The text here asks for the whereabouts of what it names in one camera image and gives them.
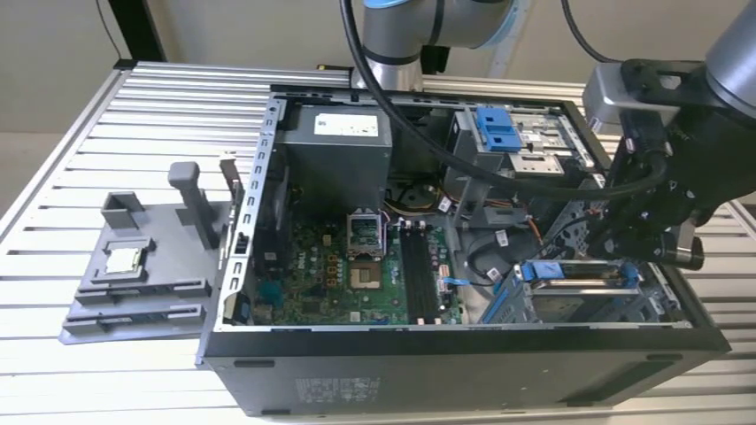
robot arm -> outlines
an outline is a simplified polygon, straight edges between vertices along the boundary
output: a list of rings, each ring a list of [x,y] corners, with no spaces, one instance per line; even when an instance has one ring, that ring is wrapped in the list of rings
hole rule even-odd
[[[475,49],[496,43],[515,9],[512,0],[366,0],[363,50],[386,90],[423,91],[423,45]],[[354,73],[352,87],[366,82]]]
[[[718,207],[756,190],[756,1],[706,62],[632,59],[602,64],[586,86],[592,128],[623,135],[608,184],[667,161],[654,189],[607,204],[591,230],[591,254],[700,269],[694,229]]]

metal table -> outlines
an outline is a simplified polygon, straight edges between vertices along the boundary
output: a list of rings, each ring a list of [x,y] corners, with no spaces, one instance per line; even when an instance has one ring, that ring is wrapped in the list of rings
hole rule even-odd
[[[224,199],[218,156],[243,173],[255,151],[271,83],[347,86],[344,72],[140,63],[114,71],[0,220],[0,419],[10,423],[192,421],[254,423],[211,371],[195,370],[196,339],[64,346],[58,340],[78,279],[98,241],[112,190],[143,203],[180,202],[170,165],[192,160],[211,200]],[[580,84],[427,77],[428,91],[566,99]],[[603,137],[608,151],[616,138]],[[756,421],[756,222],[738,202],[699,230],[708,253],[687,272],[732,353],[614,410],[359,416],[358,421],[580,424]],[[335,418],[319,418],[332,421]]]

power supply label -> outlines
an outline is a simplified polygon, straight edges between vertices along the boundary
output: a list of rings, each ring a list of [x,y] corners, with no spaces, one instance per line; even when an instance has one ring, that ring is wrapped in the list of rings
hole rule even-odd
[[[316,115],[316,135],[379,136],[379,117],[346,113]]]

floor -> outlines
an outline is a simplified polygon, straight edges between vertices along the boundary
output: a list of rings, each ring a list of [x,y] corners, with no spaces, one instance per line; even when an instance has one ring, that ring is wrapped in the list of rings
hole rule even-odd
[[[0,133],[0,216],[62,137],[56,133]]]

cable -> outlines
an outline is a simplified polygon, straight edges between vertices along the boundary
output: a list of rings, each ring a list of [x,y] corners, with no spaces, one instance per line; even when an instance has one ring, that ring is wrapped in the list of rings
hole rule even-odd
[[[544,186],[538,183],[518,181],[515,179],[503,177],[502,175],[490,173],[470,162],[458,158],[454,154],[448,153],[443,147],[412,125],[399,108],[388,100],[387,94],[380,87],[379,81],[370,69],[368,60],[366,59],[366,52],[362,47],[359,39],[358,24],[355,22],[355,11],[352,10],[351,0],[340,0],[342,5],[342,20],[344,22],[344,29],[347,33],[347,43],[350,52],[355,60],[355,67],[360,72],[366,81],[366,86],[380,109],[388,115],[391,121],[396,126],[404,130],[410,135],[422,142],[430,150],[430,153],[452,169],[460,173],[467,174],[471,178],[491,184],[494,187],[507,189],[518,192],[526,192],[531,195],[547,197],[558,201],[570,201],[574,199],[584,200],[614,200],[630,197],[638,192],[654,188],[664,181],[667,172],[667,163],[660,156],[651,157],[651,172],[648,176],[636,182],[631,182],[623,186],[606,189],[568,189]]]
[[[572,33],[572,36],[575,37],[578,44],[580,44],[580,47],[583,47],[583,50],[586,50],[586,53],[588,53],[591,58],[604,63],[622,62],[620,60],[604,56],[602,53],[596,51],[596,49],[594,49],[594,47],[591,47],[591,44],[588,44],[587,39],[583,37],[583,34],[580,34],[580,30],[578,29],[578,24],[575,23],[575,17],[572,16],[572,9],[570,7],[570,0],[563,0],[563,12],[564,12],[564,19],[567,19],[567,26],[570,26],[570,32]]]
[[[539,249],[535,250],[535,252],[532,254],[530,254],[527,257],[524,257],[523,259],[531,259],[532,257],[535,257],[536,255],[539,255],[542,253],[542,251],[548,248],[551,246],[551,244],[555,242],[556,238],[562,235],[562,233],[571,228],[575,224],[578,223],[583,223],[584,221],[588,221],[591,219],[594,219],[596,216],[595,215],[584,215],[583,217],[578,217],[574,220],[570,220],[567,222],[567,224],[564,224],[564,226],[562,226],[562,228],[555,232],[555,234],[552,235],[552,237],[550,237],[546,242],[542,244],[542,246],[539,246]]]
[[[535,238],[539,241],[539,245],[543,245],[544,239],[542,238],[542,231],[539,230],[539,227],[535,225],[534,219],[528,219],[528,226],[531,226],[531,230],[534,231]]]
[[[103,28],[106,28],[106,34],[108,34],[110,43],[114,45],[114,49],[116,50],[116,54],[119,55],[119,59],[123,59],[123,55],[120,54],[119,45],[114,40],[114,35],[110,33],[108,24],[106,23],[106,17],[103,16],[103,9],[99,5],[99,0],[95,0],[95,4],[98,5],[98,13],[99,13],[99,20],[103,23]]]

